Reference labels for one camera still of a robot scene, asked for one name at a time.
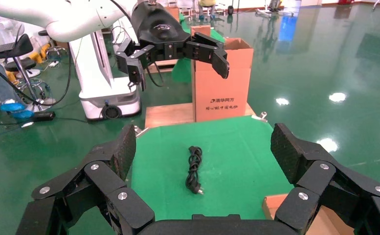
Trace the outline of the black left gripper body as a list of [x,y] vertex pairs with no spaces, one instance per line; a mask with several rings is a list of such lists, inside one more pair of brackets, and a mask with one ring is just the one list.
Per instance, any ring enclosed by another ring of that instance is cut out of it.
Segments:
[[161,4],[138,2],[132,10],[131,23],[139,45],[143,49],[152,46],[152,63],[185,57],[185,43],[191,36]]

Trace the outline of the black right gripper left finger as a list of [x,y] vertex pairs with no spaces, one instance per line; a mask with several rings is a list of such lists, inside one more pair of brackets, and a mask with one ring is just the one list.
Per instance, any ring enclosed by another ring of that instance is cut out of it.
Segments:
[[112,141],[94,146],[78,166],[36,187],[19,235],[66,235],[92,208],[117,235],[136,235],[155,221],[154,211],[127,185],[136,130],[124,126]]

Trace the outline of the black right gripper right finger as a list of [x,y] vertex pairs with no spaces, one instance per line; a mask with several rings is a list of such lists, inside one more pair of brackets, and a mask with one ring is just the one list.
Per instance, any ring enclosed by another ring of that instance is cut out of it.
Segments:
[[380,182],[343,166],[320,144],[296,137],[282,123],[274,126],[270,149],[293,185],[275,213],[277,222],[304,235],[326,207],[354,234],[380,235]]

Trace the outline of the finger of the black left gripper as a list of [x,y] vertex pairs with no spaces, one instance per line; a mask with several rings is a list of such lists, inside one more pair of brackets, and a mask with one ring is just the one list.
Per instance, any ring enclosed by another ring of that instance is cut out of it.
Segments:
[[155,61],[155,46],[141,46],[127,38],[119,44],[115,56],[118,70],[129,77],[128,87],[140,86],[145,91],[145,70]]
[[211,64],[214,71],[223,79],[229,76],[229,62],[224,43],[195,32],[184,42],[183,54],[186,58]]

